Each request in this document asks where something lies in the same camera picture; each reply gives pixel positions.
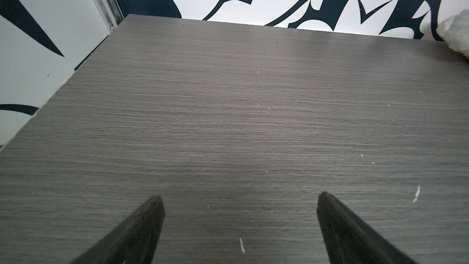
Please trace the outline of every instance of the white fluffy object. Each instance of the white fluffy object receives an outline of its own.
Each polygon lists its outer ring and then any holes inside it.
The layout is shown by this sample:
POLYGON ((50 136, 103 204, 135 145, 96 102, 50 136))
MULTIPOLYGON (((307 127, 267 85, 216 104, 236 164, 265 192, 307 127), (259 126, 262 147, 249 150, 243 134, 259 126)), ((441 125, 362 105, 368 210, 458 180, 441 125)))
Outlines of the white fluffy object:
POLYGON ((469 58, 469 9, 448 17, 438 25, 437 33, 448 43, 449 48, 469 58))

